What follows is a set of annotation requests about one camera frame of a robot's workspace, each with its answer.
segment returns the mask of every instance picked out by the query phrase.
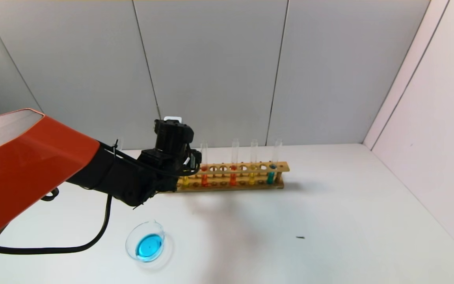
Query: white table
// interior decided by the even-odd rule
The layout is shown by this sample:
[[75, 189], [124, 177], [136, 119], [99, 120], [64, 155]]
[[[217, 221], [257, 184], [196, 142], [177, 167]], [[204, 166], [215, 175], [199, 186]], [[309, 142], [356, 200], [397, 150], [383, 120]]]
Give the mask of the white table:
[[[259, 147], [258, 160], [270, 160], [271, 151]], [[241, 148], [240, 160], [247, 157]], [[94, 247], [0, 255], [0, 283], [454, 284], [453, 239], [367, 148], [288, 146], [280, 157], [291, 170], [283, 190], [158, 194], [136, 210], [113, 200], [108, 229]], [[209, 149], [208, 161], [229, 162], [230, 149]], [[0, 245], [90, 241], [106, 196], [68, 184], [60, 191], [17, 217]], [[150, 272], [124, 245], [135, 226], [152, 219], [174, 250], [167, 266]]]

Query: petri dish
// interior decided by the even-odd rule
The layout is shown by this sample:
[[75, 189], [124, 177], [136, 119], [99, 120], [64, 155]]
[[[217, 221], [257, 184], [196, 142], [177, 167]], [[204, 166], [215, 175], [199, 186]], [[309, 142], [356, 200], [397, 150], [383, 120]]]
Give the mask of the petri dish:
[[126, 240], [126, 252], [134, 260], [149, 263], [157, 260], [164, 250], [162, 225], [149, 221], [138, 225]]

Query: test tube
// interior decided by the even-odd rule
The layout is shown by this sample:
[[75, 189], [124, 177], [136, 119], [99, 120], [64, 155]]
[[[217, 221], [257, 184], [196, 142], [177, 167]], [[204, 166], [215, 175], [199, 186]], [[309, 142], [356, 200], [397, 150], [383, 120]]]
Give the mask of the test tube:
[[[279, 160], [279, 149], [281, 149], [281, 145], [283, 145], [283, 141], [281, 139], [277, 139], [276, 143], [274, 143], [274, 148], [272, 149], [272, 161], [269, 167], [271, 169], [277, 169], [278, 160]], [[272, 185], [274, 182], [274, 172], [270, 172], [267, 176], [267, 184]]]
[[[202, 155], [201, 171], [205, 172], [208, 170], [208, 143], [206, 142], [206, 140], [203, 140], [201, 143], [201, 155]], [[203, 174], [201, 176], [201, 185], [203, 187], [208, 186], [207, 174]]]
[[[257, 169], [257, 147], [258, 147], [258, 142], [256, 139], [252, 140], [251, 143], [251, 148], [250, 148], [250, 170], [256, 170]], [[248, 179], [248, 184], [249, 185], [254, 185], [255, 184], [255, 173], [249, 173], [248, 176], [250, 177]]]
[[[232, 154], [231, 154], [231, 171], [238, 169], [238, 150], [239, 150], [239, 139], [234, 139], [232, 141]], [[236, 185], [236, 174], [231, 174], [230, 184], [232, 186]]]

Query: test tube rack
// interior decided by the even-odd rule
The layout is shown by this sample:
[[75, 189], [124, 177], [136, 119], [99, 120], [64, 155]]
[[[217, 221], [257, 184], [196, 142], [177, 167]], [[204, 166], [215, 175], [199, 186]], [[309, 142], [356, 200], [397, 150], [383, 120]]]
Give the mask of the test tube rack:
[[[206, 171], [200, 171], [194, 176], [189, 176], [189, 184], [184, 185], [181, 177], [177, 183], [176, 192], [215, 192], [215, 191], [240, 191], [251, 189], [283, 189], [283, 172], [290, 171], [286, 162], [259, 162], [259, 163], [237, 163], [237, 164], [208, 164]], [[274, 181], [269, 184], [267, 179], [270, 173], [274, 173]], [[249, 174], [254, 173], [255, 183], [249, 184]], [[201, 184], [203, 175], [208, 176], [208, 185]], [[231, 185], [231, 174], [236, 174], [236, 185]]]

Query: orange liquid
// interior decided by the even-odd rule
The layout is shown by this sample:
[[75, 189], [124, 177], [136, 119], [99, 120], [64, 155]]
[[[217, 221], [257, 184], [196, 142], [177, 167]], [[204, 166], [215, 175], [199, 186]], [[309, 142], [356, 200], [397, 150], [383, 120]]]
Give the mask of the orange liquid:
[[[207, 166], [201, 167], [201, 171], [205, 172], [207, 170], [208, 170]], [[208, 187], [208, 175], [207, 174], [203, 174], [201, 176], [201, 185], [202, 185], [202, 187]]]
[[[232, 165], [231, 166], [231, 170], [232, 171], [235, 171], [236, 169], [238, 169], [238, 167]], [[229, 182], [232, 186], [235, 186], [237, 183], [236, 183], [236, 174], [235, 173], [232, 173], [231, 174], [231, 181]]]

